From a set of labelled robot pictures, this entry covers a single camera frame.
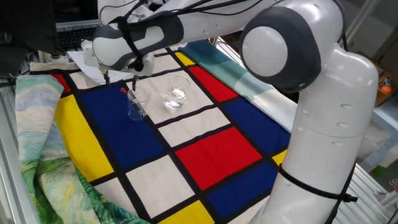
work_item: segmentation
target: red marker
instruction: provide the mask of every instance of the red marker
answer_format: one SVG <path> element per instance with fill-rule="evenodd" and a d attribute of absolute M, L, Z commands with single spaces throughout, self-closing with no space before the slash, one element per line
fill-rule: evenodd
<path fill-rule="evenodd" d="M 125 88 L 120 88 L 120 92 L 124 93 L 125 95 L 128 95 L 129 93 L 127 92 L 127 90 Z"/>

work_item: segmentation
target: patterned fabric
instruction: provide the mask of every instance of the patterned fabric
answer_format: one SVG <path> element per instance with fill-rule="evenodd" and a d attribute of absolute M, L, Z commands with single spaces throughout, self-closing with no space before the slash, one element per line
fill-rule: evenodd
<path fill-rule="evenodd" d="M 150 90 L 141 121 L 129 119 L 120 92 L 131 79 L 93 85 L 72 63 L 32 73 L 59 73 L 71 89 L 61 95 L 55 119 L 73 163 L 94 186 L 85 187 L 88 195 L 101 192 L 150 223 L 247 223 L 271 192 L 289 134 L 177 49 L 157 51 L 156 72 L 137 82 Z M 173 75 L 190 82 L 178 110 L 164 101 Z"/>
<path fill-rule="evenodd" d="M 260 82 L 205 40 L 189 43 L 179 50 L 288 132 L 292 131 L 297 104 L 280 94 L 272 85 Z"/>
<path fill-rule="evenodd" d="M 75 168 L 54 120 L 64 87 L 48 75 L 20 77 L 16 118 L 22 176 L 42 223 L 147 223 L 109 203 Z"/>

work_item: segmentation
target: paper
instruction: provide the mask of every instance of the paper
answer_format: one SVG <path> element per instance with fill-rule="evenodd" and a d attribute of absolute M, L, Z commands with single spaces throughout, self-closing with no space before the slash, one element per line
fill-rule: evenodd
<path fill-rule="evenodd" d="M 72 58 L 72 60 L 79 66 L 79 68 L 84 72 L 88 77 L 99 84 L 105 84 L 105 79 L 99 68 L 87 66 L 83 60 L 83 52 L 68 52 L 68 55 Z M 110 82 L 117 82 L 122 80 L 123 78 L 131 75 L 126 72 L 118 72 L 109 70 L 108 72 Z"/>

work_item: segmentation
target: tablecloth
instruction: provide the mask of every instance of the tablecloth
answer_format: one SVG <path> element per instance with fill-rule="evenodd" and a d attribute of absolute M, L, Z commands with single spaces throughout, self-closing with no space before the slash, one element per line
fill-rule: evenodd
<path fill-rule="evenodd" d="M 121 87 L 99 85 L 74 63 L 32 64 L 64 86 L 55 111 L 77 168 L 109 201 L 150 223 L 247 223 L 270 194 L 288 132 L 176 49 L 156 51 L 148 117 L 133 121 Z M 191 85 L 179 110 L 167 80 Z"/>

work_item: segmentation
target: drinking glass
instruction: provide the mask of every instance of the drinking glass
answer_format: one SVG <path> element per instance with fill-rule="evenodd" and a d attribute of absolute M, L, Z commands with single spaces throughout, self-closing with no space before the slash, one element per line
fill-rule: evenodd
<path fill-rule="evenodd" d="M 175 75 L 169 78 L 167 87 L 166 105 L 172 109 L 181 108 L 187 99 L 190 83 L 187 78 Z"/>
<path fill-rule="evenodd" d="M 134 121 L 139 121 L 147 116 L 146 108 L 150 98 L 149 90 L 136 87 L 135 91 L 129 90 L 127 103 L 127 113 Z"/>

